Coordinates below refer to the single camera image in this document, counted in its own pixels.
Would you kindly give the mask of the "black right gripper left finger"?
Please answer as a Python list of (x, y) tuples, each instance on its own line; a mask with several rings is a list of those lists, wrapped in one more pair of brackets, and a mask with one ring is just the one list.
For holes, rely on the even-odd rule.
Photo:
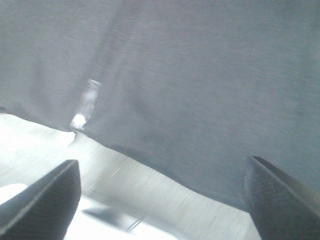
[(66, 160), (0, 206), (2, 240), (62, 240), (81, 198), (79, 162)]

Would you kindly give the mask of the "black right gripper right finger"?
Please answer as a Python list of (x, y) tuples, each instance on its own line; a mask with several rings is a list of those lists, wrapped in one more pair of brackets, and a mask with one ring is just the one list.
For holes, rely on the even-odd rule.
[(263, 240), (318, 240), (320, 195), (258, 156), (247, 159), (243, 198)]

